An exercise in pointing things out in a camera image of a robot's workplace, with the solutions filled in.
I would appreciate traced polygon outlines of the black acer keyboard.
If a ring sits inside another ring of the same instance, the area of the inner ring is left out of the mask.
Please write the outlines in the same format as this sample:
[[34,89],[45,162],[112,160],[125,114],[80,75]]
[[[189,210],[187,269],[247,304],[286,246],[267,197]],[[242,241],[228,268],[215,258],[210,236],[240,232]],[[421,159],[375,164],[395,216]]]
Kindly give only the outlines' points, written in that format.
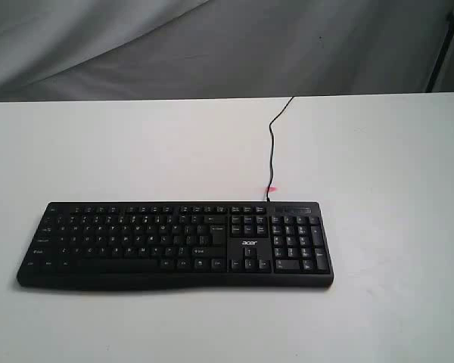
[[333,280],[316,202],[51,202],[17,272],[22,287],[58,290]]

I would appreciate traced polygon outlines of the grey backdrop cloth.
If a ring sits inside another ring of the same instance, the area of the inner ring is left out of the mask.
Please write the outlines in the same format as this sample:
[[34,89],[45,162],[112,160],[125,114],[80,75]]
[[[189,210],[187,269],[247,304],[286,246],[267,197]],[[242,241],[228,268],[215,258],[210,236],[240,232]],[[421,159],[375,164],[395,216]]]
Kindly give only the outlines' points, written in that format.
[[424,92],[453,7],[0,1],[0,102]]

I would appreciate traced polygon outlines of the black tripod stand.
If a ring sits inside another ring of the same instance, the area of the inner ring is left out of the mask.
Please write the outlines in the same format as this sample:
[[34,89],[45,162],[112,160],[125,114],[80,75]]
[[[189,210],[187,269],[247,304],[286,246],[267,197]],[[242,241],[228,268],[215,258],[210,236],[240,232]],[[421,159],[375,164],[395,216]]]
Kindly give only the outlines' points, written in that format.
[[445,23],[446,32],[424,88],[425,93],[438,92],[442,87],[443,78],[446,75],[447,62],[452,54],[454,43],[454,7],[446,14]]

